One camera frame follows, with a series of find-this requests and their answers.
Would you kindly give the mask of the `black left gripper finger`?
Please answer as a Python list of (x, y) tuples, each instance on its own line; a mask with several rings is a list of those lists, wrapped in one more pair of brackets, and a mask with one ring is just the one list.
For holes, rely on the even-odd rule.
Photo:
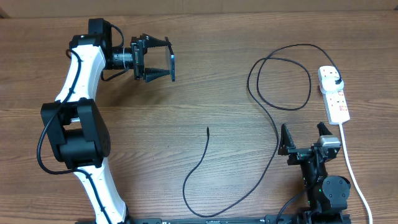
[(144, 48), (165, 47), (171, 45), (168, 40), (160, 40), (147, 34), (143, 34), (142, 38)]
[(161, 68), (145, 68), (144, 69), (144, 80), (149, 83), (162, 76), (170, 75), (170, 71)]

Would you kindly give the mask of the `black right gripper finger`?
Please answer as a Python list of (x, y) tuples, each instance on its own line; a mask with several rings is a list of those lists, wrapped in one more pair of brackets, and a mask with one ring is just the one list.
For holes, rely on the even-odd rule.
[(332, 135), (330, 130), (326, 127), (326, 125), (323, 122), (319, 122), (317, 124), (317, 128), (320, 136)]
[(278, 155), (287, 156), (289, 152), (293, 149), (295, 149), (294, 140), (292, 139), (287, 125), (284, 123), (281, 126)]

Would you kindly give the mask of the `Samsung Galaxy smartphone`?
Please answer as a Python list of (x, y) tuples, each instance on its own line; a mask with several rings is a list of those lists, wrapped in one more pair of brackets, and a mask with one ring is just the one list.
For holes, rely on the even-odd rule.
[(174, 82), (175, 81), (175, 54), (172, 50), (172, 44), (169, 41), (169, 38), (165, 37), (165, 40), (168, 43), (168, 45), (165, 47), (165, 53), (166, 53), (165, 58), (167, 61), (167, 66), (168, 66), (171, 80)]

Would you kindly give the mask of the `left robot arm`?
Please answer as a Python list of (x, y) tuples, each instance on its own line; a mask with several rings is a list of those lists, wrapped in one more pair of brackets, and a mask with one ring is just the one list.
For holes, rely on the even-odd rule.
[(53, 154), (66, 165), (64, 174), (81, 182), (95, 211), (94, 223), (133, 223), (110, 172), (111, 139), (96, 105), (98, 82), (105, 69), (134, 69), (134, 77), (151, 82), (175, 79), (175, 55), (168, 38), (133, 37), (128, 48), (114, 47), (104, 34), (76, 35), (67, 53), (71, 64), (63, 89), (53, 103), (42, 105), (44, 130)]

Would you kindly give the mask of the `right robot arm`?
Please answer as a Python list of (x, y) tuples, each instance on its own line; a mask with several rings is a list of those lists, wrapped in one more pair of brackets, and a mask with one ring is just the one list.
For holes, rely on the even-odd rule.
[[(308, 148), (296, 148), (286, 124), (281, 126), (278, 154), (288, 156), (287, 164), (300, 166), (304, 190), (291, 198), (280, 209), (275, 223), (336, 223), (349, 224), (348, 208), (350, 181), (339, 175), (329, 175), (325, 164), (335, 159), (341, 149), (341, 141), (333, 135), (324, 123), (317, 124), (319, 138)], [(284, 210), (302, 195), (308, 199), (308, 207), (293, 215), (283, 215)]]

